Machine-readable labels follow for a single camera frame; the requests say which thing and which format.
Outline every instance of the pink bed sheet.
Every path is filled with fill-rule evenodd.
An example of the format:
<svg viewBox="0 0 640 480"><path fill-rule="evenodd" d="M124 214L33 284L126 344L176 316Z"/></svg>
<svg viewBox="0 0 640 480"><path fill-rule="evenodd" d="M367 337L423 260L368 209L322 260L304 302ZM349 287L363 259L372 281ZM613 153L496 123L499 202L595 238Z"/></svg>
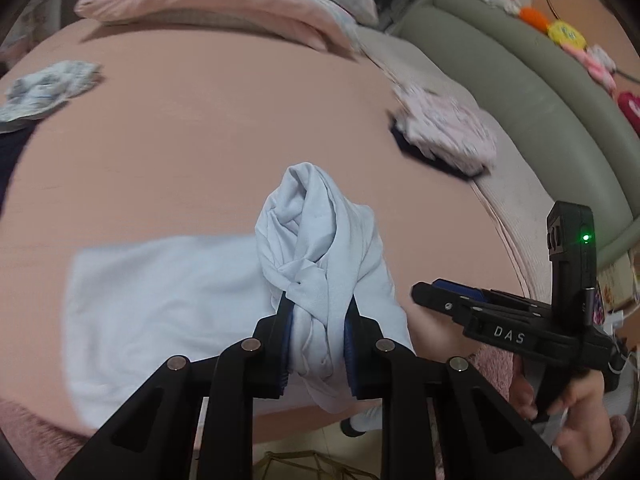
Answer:
<svg viewBox="0 0 640 480"><path fill-rule="evenodd" d="M64 59L102 63L105 80L38 127L9 189L0 221L0 398L90 434L63 375L61 306L74 253L250 233L284 169L304 160L375 211L418 354L443 360L476 346L415 306L413 283L442 277L521 293L469 184L399 152L388 132L390 84L368 60L237 32L83 20L21 60L0 91Z"/></svg>

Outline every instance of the crumpled fabric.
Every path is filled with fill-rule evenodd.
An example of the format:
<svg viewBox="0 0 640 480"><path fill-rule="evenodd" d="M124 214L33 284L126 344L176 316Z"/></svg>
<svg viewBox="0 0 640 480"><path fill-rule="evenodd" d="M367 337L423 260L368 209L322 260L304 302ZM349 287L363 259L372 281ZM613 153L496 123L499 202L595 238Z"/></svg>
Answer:
<svg viewBox="0 0 640 480"><path fill-rule="evenodd" d="M100 65L85 61L61 61L16 79L0 107L0 134L16 132L50 116L99 81Z"/></svg>
<svg viewBox="0 0 640 480"><path fill-rule="evenodd" d="M492 168L497 156L495 134L457 99L419 86L396 85L402 111L396 114L404 138L424 156L436 156L453 168L475 176Z"/></svg>
<svg viewBox="0 0 640 480"><path fill-rule="evenodd" d="M313 164L289 168L255 235L174 236L85 248L65 291L66 384L81 420L99 428L169 357L219 355L295 303L289 383L254 413L354 399L344 363L344 317L355 295L383 336L411 349L369 207L347 200Z"/></svg>
<svg viewBox="0 0 640 480"><path fill-rule="evenodd" d="M255 226L258 257L274 308L282 291L295 303L289 368L328 412L347 406L344 317L355 296L360 314L384 337L412 348L404 310L382 255L373 211L347 200L323 170L290 167Z"/></svg>

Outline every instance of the red heart pillow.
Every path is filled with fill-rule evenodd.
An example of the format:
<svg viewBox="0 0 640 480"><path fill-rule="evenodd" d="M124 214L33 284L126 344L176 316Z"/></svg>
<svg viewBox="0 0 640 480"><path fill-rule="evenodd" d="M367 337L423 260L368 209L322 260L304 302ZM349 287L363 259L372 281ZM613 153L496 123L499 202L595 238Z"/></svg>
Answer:
<svg viewBox="0 0 640 480"><path fill-rule="evenodd" d="M640 136L640 97L631 92L622 92L618 96L618 106Z"/></svg>

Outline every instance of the navy blue cloth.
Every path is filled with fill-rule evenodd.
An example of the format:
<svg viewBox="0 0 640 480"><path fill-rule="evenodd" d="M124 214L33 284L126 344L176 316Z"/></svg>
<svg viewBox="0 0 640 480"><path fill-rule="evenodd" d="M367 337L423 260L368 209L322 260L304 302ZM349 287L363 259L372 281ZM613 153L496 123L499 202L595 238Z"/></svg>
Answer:
<svg viewBox="0 0 640 480"><path fill-rule="evenodd" d="M460 178L465 181L469 181L472 178L478 176L478 174L480 174L478 173L478 174L469 176L468 174L462 173L462 171L460 171L458 168L454 168L450 166L444 160L442 160L441 158L438 158L437 156L434 159L427 158L422 154L422 152L420 151L420 149L418 149L417 146L409 144L409 142L404 138L404 135L398 129L395 119L393 119L390 130L391 130L391 134L394 136L394 139L396 140L396 144L398 145L398 148L400 148L400 151L407 156L420 160L420 162L428 164L429 166L431 166L432 168L435 168L436 170L443 171L444 173L450 174L451 176L455 176L456 178Z"/></svg>
<svg viewBox="0 0 640 480"><path fill-rule="evenodd" d="M15 165L35 129L36 123L33 123L17 132L0 134L0 214Z"/></svg>

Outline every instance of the hand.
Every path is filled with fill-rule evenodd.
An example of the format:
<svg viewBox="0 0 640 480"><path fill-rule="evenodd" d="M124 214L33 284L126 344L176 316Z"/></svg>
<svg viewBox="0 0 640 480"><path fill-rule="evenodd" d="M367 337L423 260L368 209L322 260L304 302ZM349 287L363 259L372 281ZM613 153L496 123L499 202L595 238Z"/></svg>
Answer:
<svg viewBox="0 0 640 480"><path fill-rule="evenodd" d="M573 379L547 410L549 415L569 410L554 445L560 450L562 463L576 477L587 474L602 462L613 444L603 395L602 373L590 370L586 376ZM529 420L537 416L533 388L522 375L522 359L519 356L514 356L513 359L513 381L509 397L511 405L520 416Z"/></svg>

